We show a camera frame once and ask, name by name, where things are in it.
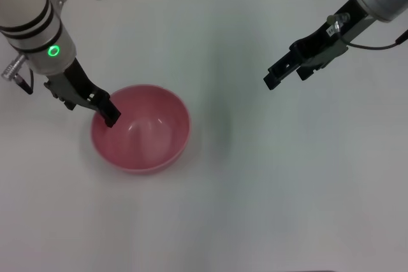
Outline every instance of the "pink bowl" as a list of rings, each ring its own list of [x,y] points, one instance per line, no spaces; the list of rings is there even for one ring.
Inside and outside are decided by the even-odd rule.
[[[113,128],[99,114],[92,121],[96,150],[125,172],[164,170],[184,151],[190,135],[189,112],[174,93],[154,85],[119,90],[111,100],[122,113]]]

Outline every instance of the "bowl rim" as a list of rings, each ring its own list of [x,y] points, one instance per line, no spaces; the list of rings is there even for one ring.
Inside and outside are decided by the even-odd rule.
[[[176,153],[171,159],[167,160],[166,162],[164,162],[164,163],[162,163],[162,164],[160,164],[160,165],[157,165],[157,166],[154,166],[154,167],[151,167],[151,168],[127,168],[127,167],[122,167],[122,166],[120,166],[120,165],[116,165],[115,163],[109,161],[109,160],[98,150],[98,147],[97,147],[96,144],[95,144],[95,139],[94,139],[94,137],[93,137],[93,130],[94,130],[95,120],[100,116],[100,114],[98,114],[98,113],[95,113],[95,114],[94,114],[94,116],[93,116],[93,118],[92,118],[92,122],[91,122],[91,140],[92,140],[92,144],[94,145],[94,148],[95,148],[95,150],[98,152],[98,154],[99,154],[106,162],[109,162],[111,165],[113,165],[113,166],[115,166],[115,167],[119,167],[119,168],[121,168],[121,169],[123,169],[123,170],[130,170],[130,171],[126,171],[126,172],[130,172],[130,173],[132,173],[132,172],[149,173],[149,172],[157,171],[158,169],[161,169],[161,168],[163,168],[163,170],[164,170],[164,168],[165,168],[167,165],[171,165],[173,162],[175,162],[176,159],[178,159],[178,158],[180,157],[181,153],[186,149],[186,146],[187,146],[187,144],[188,144],[188,142],[189,142],[189,140],[190,140],[190,135],[191,135],[191,116],[190,116],[189,109],[187,108],[187,106],[186,106],[186,104],[184,103],[184,101],[183,101],[178,95],[176,95],[174,92],[172,92],[171,90],[168,90],[168,89],[166,89],[166,88],[164,88],[164,87],[162,87],[162,86],[153,85],[153,84],[130,85],[130,86],[124,87],[123,89],[119,89],[119,90],[115,91],[115,92],[114,92],[113,94],[111,94],[110,96],[112,97],[112,96],[115,95],[115,94],[118,94],[118,93],[120,93],[120,92],[122,92],[122,91],[125,91],[125,90],[127,90],[127,89],[132,89],[132,88],[135,88],[135,87],[153,87],[153,88],[161,89],[161,90],[163,90],[163,91],[165,91],[165,92],[167,92],[167,93],[173,95],[174,97],[176,97],[176,98],[181,102],[183,108],[184,108],[185,111],[187,112],[187,117],[188,117],[188,133],[187,133],[186,140],[184,141],[184,143],[183,143],[183,145],[181,146],[180,150],[178,150],[177,153]]]

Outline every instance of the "cable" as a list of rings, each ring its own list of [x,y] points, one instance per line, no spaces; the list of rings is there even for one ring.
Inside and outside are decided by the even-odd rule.
[[[353,47],[353,48],[358,48],[358,49],[364,49],[364,50],[388,50],[391,48],[394,48],[396,46],[401,45],[403,42],[405,42],[408,39],[408,30],[406,30],[399,38],[397,38],[395,40],[395,43],[392,45],[388,45],[388,46],[383,46],[383,47],[370,47],[370,46],[362,46],[362,45],[356,45],[353,43],[350,43],[349,41],[346,41],[343,36],[341,35],[341,33],[337,33],[337,36],[339,37],[339,40],[341,40],[341,42],[343,42],[343,44]]]
[[[34,73],[31,69],[30,69],[30,88],[31,90],[34,90]]]
[[[398,46],[398,44],[394,43],[392,45],[388,45],[388,46],[384,46],[384,47],[369,47],[369,46],[361,46],[361,45],[356,45],[353,43],[350,43],[349,41],[346,41],[341,35],[340,33],[338,33],[339,35],[339,39],[347,46],[353,47],[353,48],[358,48],[358,49],[364,49],[364,50],[387,50],[387,49],[391,49],[394,48],[396,46]]]

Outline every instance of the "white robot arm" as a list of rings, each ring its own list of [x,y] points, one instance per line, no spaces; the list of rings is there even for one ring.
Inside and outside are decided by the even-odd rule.
[[[408,39],[408,31],[385,47],[360,46],[351,41],[376,20],[391,22],[407,7],[408,0],[348,0],[315,33],[290,46],[289,53],[268,69],[269,74],[264,78],[266,85],[273,90],[294,71],[304,81],[344,54],[348,47],[386,50],[401,45]]]
[[[77,61],[75,44],[61,18],[66,0],[0,0],[0,32],[18,52],[2,73],[28,94],[31,86],[20,77],[24,62],[31,71],[48,78],[45,87],[70,110],[78,104],[100,113],[107,126],[120,116],[107,92],[95,86]]]

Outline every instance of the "white table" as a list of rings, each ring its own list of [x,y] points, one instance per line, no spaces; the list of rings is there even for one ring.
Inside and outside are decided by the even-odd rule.
[[[1,271],[406,271],[407,45],[263,83],[346,1],[69,0],[90,79],[176,92],[193,135],[168,171],[126,175],[94,151],[91,111],[40,76],[33,97],[3,82]],[[393,42],[407,13],[356,42]]]

